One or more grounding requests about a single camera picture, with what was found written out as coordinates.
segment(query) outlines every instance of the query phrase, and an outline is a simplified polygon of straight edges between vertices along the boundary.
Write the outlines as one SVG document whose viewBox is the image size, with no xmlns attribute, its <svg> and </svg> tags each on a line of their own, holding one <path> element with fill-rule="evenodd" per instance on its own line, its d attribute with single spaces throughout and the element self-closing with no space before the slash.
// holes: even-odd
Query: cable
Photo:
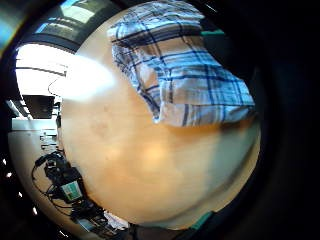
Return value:
<svg viewBox="0 0 320 240">
<path fill-rule="evenodd" d="M 67 213 L 61 211 L 61 210 L 56 206 L 56 204 L 53 202 L 53 200 L 52 200 L 51 197 L 48 196 L 48 199 L 49 199 L 49 201 L 52 203 L 52 205 L 54 206 L 54 208 L 55 208 L 58 212 L 60 212 L 61 214 L 65 215 L 65 216 L 68 216 L 68 217 L 71 216 L 70 214 L 67 214 Z"/>
</svg>

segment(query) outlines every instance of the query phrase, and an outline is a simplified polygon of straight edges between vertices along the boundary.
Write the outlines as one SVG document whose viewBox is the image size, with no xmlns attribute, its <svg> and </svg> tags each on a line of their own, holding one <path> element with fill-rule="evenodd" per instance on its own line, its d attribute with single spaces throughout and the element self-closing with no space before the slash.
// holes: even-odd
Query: plaid blanket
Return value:
<svg viewBox="0 0 320 240">
<path fill-rule="evenodd" d="M 115 63 L 148 104 L 156 123 L 236 122 L 254 112 L 243 80 L 203 46 L 202 18 L 184 1 L 152 1 L 130 8 L 108 30 Z"/>
</svg>

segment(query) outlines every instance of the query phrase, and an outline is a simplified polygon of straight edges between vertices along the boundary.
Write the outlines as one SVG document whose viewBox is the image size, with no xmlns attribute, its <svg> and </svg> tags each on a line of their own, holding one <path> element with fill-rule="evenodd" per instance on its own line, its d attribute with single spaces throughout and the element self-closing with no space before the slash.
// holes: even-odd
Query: table surface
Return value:
<svg viewBox="0 0 320 240">
<path fill-rule="evenodd" d="M 250 176 L 259 124 L 178 128 L 152 122 L 145 102 L 113 63 L 103 23 L 63 82 L 61 137 L 89 196 L 129 222 L 171 229 L 223 208 Z"/>
</svg>

